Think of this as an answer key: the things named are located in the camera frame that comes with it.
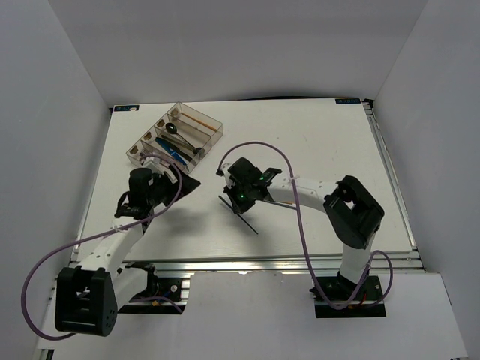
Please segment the black spoon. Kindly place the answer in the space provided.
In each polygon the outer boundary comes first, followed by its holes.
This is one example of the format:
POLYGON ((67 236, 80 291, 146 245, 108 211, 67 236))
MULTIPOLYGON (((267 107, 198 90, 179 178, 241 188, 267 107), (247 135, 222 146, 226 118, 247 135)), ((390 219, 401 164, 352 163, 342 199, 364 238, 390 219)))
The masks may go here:
POLYGON ((198 151, 198 148, 196 146, 194 146, 193 144, 191 144, 188 140, 186 140, 179 132, 178 132, 178 129, 177 127, 171 123, 171 122, 168 122, 165 124, 165 128, 166 128, 166 131, 169 133, 169 134, 172 134, 172 135, 176 135, 177 137, 179 137, 181 140, 183 140, 185 143, 187 143, 191 148, 195 149, 195 151, 197 152, 198 151))
POLYGON ((173 144, 175 144, 176 146, 181 146, 181 147, 184 147, 186 149, 188 149, 189 151, 191 151, 192 153, 194 153, 195 155, 202 155, 205 153, 205 149, 204 148, 201 148, 201 147, 194 147, 192 145, 189 145, 188 143, 186 143, 185 141, 181 141, 179 139, 176 139, 172 136, 166 136, 166 135, 162 135, 161 136, 163 139, 165 139, 166 141, 169 141, 173 144))

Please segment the blue knife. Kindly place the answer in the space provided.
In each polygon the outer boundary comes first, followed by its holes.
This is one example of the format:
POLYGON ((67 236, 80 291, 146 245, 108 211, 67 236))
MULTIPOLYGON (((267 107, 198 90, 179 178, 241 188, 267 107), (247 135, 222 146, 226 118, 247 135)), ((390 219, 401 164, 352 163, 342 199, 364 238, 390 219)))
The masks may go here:
POLYGON ((186 166, 191 161, 191 157, 189 155, 180 151, 179 148, 176 145, 173 145, 171 142, 168 142, 165 139, 161 139, 159 137, 155 138, 155 142, 181 165, 186 166))

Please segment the orange chopstick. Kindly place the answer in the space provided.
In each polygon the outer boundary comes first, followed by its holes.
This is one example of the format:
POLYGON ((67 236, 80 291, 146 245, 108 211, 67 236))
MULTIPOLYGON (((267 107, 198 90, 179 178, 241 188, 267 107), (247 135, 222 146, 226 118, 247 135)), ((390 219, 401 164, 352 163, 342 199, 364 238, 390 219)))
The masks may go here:
POLYGON ((214 132, 217 131, 217 128, 216 128, 216 127, 213 127, 213 126, 211 126, 211 125, 209 125, 209 124, 207 124, 207 123, 205 123, 205 122, 203 122, 203 121, 200 121, 200 120, 197 119, 197 118, 194 118, 194 117, 192 117, 192 116, 190 116, 190 115, 188 115, 188 114, 186 114, 186 113, 182 113, 182 115, 185 116, 185 117, 187 117, 187 118, 189 118, 190 120, 192 120, 192 121, 194 121, 194 122, 202 125, 204 128, 208 128, 209 130, 214 131, 214 132))

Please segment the grey chopstick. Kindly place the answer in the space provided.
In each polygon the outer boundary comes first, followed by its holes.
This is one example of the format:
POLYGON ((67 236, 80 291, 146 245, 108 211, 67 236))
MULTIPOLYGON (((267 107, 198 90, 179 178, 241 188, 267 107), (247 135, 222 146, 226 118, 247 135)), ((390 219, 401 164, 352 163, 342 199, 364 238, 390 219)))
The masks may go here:
POLYGON ((280 206, 280 207, 283 207, 283 208, 286 208, 286 209, 293 209, 293 210, 296 210, 296 207, 293 206, 293 205, 287 205, 287 204, 283 204, 283 203, 280 203, 280 202, 266 202, 270 205, 273 205, 273 206, 280 206))

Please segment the black knife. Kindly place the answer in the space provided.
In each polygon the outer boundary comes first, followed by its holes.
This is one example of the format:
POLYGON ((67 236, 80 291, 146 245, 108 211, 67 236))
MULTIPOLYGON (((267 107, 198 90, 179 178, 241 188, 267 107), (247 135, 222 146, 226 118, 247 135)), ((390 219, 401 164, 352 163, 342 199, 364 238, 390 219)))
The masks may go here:
POLYGON ((179 148, 180 151, 184 152, 186 155, 189 155, 191 157, 191 161, 188 163, 188 164, 193 164, 194 166, 197 165, 197 160, 195 158, 198 158, 199 155, 198 154, 194 154, 192 153, 191 151, 189 151, 188 149, 184 148, 184 147, 181 147, 181 146, 177 146, 179 148))

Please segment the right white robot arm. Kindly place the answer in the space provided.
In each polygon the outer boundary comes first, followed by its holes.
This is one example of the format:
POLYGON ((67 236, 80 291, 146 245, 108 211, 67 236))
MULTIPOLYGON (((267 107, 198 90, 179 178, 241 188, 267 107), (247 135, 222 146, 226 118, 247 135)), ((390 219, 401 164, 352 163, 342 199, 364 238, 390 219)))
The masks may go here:
POLYGON ((224 164, 217 175, 226 181, 223 192, 236 214, 241 215, 262 201, 290 203, 326 215, 343 243, 337 273, 340 293, 356 299, 365 291, 362 274, 385 212, 356 177, 347 175, 337 182, 292 178, 275 168, 261 172, 244 157, 231 165, 224 164))

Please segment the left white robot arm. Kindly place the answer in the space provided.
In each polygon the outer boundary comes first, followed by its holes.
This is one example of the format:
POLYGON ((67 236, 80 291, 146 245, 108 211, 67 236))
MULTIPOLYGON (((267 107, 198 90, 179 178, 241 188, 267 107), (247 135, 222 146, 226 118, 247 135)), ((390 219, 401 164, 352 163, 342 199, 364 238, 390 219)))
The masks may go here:
POLYGON ((73 268, 57 277, 55 328, 60 332, 107 336, 119 310, 133 299, 160 294, 155 267, 147 262, 124 262, 131 248, 145 235, 158 206, 167 208, 195 191, 200 181, 180 172, 138 168, 130 172, 128 190, 118 202, 113 233, 73 268))

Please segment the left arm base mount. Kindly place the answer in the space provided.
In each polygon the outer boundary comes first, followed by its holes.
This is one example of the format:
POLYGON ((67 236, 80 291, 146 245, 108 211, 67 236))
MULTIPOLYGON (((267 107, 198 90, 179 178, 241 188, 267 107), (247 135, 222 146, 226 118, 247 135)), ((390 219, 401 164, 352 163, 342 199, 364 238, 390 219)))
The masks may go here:
POLYGON ((131 262, 117 269, 112 283, 119 314, 179 315, 182 279, 162 276, 152 265, 131 262))

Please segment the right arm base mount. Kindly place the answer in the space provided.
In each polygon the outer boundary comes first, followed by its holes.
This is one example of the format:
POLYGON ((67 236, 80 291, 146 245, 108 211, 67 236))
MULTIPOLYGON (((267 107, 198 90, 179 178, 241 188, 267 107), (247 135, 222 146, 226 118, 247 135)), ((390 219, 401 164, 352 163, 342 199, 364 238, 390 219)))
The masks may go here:
MULTIPOLYGON (((322 276, 316 278, 329 300, 336 305, 346 302, 356 285, 341 283, 338 276, 322 276)), ((380 279, 370 275, 362 284, 355 298, 342 310, 332 308, 313 286, 310 292, 314 295, 314 310, 317 319, 346 319, 346 318, 380 318, 386 317, 386 307, 383 301, 383 289, 380 279)))

